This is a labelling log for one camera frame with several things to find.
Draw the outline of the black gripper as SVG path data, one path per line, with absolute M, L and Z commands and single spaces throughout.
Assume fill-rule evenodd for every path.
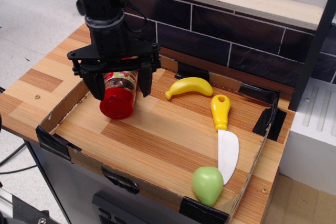
M 83 80 L 94 98 L 104 99 L 103 73 L 138 70 L 143 97 L 151 93 L 152 73 L 161 68 L 160 45 L 131 36 L 123 20 L 87 20 L 91 44 L 67 53 L 75 75 Z

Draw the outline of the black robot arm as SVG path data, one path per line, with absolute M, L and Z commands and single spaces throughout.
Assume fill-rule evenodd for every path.
M 160 45 L 133 38 L 125 21 L 124 8 L 143 14 L 130 0 L 79 0 L 85 11 L 85 23 L 90 31 L 91 44 L 67 54 L 73 72 L 83 79 L 91 94 L 98 100 L 105 95 L 104 74 L 119 71 L 138 71 L 138 85 L 144 97 L 151 93 L 152 74 L 161 67 Z

